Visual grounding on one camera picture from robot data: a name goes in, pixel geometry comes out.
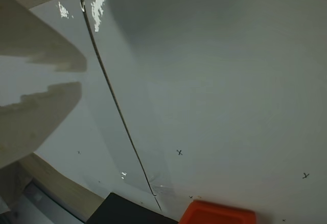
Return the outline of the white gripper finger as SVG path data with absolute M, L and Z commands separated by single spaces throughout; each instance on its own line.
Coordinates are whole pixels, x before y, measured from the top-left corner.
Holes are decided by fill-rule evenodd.
M 27 57 L 62 72 L 87 70 L 86 58 L 71 42 L 16 0 L 1 0 L 1 55 Z
M 1 168 L 32 154 L 75 108 L 82 96 L 80 82 L 48 86 L 23 95 L 19 103 L 1 107 Z

